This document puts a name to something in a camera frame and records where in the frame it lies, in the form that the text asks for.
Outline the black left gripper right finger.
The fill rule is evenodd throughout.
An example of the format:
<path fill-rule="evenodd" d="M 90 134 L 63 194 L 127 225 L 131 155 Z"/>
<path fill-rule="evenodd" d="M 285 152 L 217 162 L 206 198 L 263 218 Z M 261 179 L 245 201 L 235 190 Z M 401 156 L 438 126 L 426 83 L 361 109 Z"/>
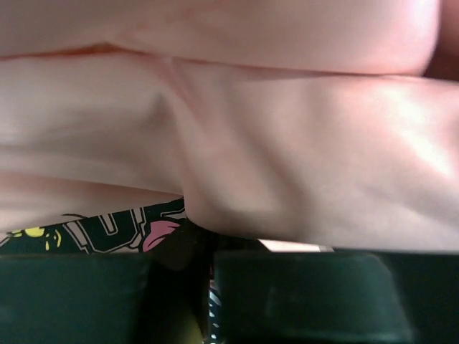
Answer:
<path fill-rule="evenodd" d="M 226 343 L 456 343 L 458 256 L 221 252 Z"/>

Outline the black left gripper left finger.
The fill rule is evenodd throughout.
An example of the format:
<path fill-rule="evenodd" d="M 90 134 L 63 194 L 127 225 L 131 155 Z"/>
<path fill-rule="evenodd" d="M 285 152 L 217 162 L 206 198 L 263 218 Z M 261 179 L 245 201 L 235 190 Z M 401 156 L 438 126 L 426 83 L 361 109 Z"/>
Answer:
<path fill-rule="evenodd" d="M 1 256 L 2 343 L 132 343 L 146 254 Z"/>

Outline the pink cartoon print shirt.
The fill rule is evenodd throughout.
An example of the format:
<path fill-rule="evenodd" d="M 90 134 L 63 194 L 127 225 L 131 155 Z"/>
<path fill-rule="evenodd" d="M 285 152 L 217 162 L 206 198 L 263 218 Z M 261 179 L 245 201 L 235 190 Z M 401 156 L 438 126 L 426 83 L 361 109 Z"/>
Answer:
<path fill-rule="evenodd" d="M 456 1 L 3 1 L 1 243 L 458 249 Z"/>

